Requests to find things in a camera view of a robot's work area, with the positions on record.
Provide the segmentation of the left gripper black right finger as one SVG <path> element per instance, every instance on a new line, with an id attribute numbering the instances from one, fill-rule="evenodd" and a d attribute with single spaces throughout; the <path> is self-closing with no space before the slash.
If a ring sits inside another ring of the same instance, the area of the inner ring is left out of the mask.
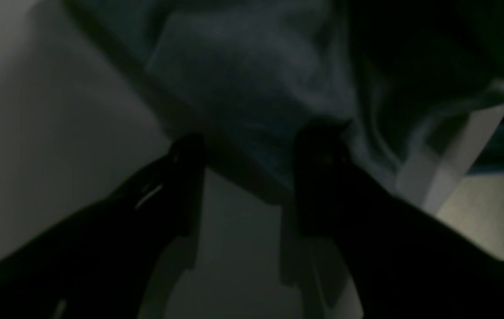
<path id="1" fill-rule="evenodd" d="M 333 240 L 366 319 L 504 319 L 504 261 L 392 196 L 350 158 L 342 126 L 294 142 L 305 236 Z"/>

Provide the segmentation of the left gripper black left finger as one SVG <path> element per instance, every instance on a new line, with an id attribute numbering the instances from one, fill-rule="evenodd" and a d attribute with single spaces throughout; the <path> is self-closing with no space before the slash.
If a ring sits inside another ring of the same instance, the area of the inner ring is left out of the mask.
<path id="1" fill-rule="evenodd" d="M 196 228 L 206 164 L 203 135 L 184 136 L 0 260 L 0 319 L 135 319 L 161 254 Z"/>

